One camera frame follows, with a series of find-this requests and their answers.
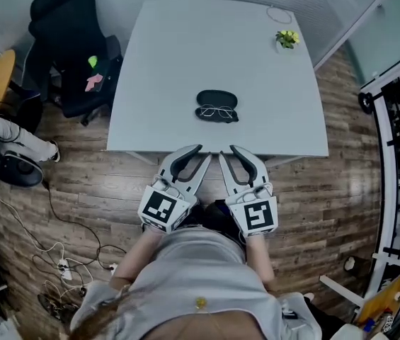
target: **chair wheel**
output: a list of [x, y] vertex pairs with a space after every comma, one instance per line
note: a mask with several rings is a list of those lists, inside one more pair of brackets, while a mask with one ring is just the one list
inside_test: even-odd
[[367, 115], [371, 115], [372, 113], [372, 102], [371, 99], [372, 95], [370, 93], [359, 93], [358, 94], [358, 103], [362, 108], [362, 111], [365, 112]]

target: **floor plank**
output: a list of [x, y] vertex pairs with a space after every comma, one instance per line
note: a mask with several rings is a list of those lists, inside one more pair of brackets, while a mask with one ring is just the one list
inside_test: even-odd
[[[358, 86], [343, 51], [316, 77], [330, 156], [269, 170], [278, 197], [280, 226], [268, 236], [268, 248], [279, 293], [312, 291], [320, 308], [348, 319], [353, 306], [320, 284], [319, 276], [326, 274], [359, 293], [365, 286], [363, 280], [344, 273], [343, 261], [350, 254], [369, 259], [377, 241], [381, 185], [377, 131], [372, 116], [360, 110]], [[56, 108], [46, 107], [38, 134], [58, 142], [62, 160], [44, 163], [43, 169], [61, 218], [92, 227], [103, 244], [128, 250], [139, 236], [137, 208], [156, 167], [124, 153], [106, 152], [109, 120], [104, 109], [83, 127], [78, 119], [68, 120]], [[152, 154], [152, 158], [162, 159], [163, 155]], [[237, 174], [240, 179], [246, 177], [242, 169]], [[225, 197], [217, 158], [198, 195], [203, 203]], [[22, 221], [45, 246], [61, 241], [65, 256], [80, 261], [94, 258], [94, 236], [83, 227], [57, 220], [42, 186], [24, 190], [0, 183], [0, 196], [16, 207]], [[24, 339], [56, 339], [59, 324], [44, 312], [36, 296], [45, 280], [61, 288], [57, 271], [38, 258], [34, 264], [33, 254], [40, 253], [0, 203], [0, 266], [11, 303], [20, 310], [21, 333]], [[52, 256], [58, 259], [60, 250], [54, 249]], [[101, 252], [101, 262], [118, 262], [121, 256], [119, 250], [108, 247]], [[39, 272], [36, 266], [51, 275]], [[96, 279], [110, 277], [97, 262], [89, 267]], [[87, 278], [81, 268], [79, 271]], [[68, 297], [80, 301], [73, 292]]]

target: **white table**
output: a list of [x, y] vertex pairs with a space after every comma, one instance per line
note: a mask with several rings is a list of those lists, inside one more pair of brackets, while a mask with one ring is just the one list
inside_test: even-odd
[[[319, 90], [291, 12], [228, 0], [151, 0], [139, 13], [122, 64], [107, 150], [202, 152], [242, 146], [272, 164], [328, 155]], [[284, 50], [279, 30], [301, 43]], [[196, 118], [196, 96], [219, 89], [238, 98], [237, 123]]]

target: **eyeglasses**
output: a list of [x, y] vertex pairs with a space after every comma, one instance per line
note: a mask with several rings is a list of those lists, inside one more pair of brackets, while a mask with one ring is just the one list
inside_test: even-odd
[[202, 105], [200, 107], [200, 115], [201, 116], [210, 117], [216, 111], [223, 118], [233, 118], [232, 113], [234, 112], [234, 110], [231, 107], [222, 106], [222, 107], [217, 108], [217, 107], [214, 107], [213, 105]]

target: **black pants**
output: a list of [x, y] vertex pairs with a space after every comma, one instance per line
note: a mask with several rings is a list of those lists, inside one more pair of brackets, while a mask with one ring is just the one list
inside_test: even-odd
[[224, 200], [216, 200], [213, 204], [208, 205], [205, 210], [199, 205], [193, 207], [192, 212], [182, 221], [177, 229], [199, 225], [224, 235], [226, 238], [237, 243], [245, 253], [245, 238], [242, 236], [241, 230], [231, 216]]
[[321, 311], [318, 307], [313, 305], [308, 298], [304, 297], [304, 299], [314, 319], [321, 327], [322, 340], [330, 340], [330, 338], [346, 324], [342, 319], [337, 318], [337, 316], [331, 316]]

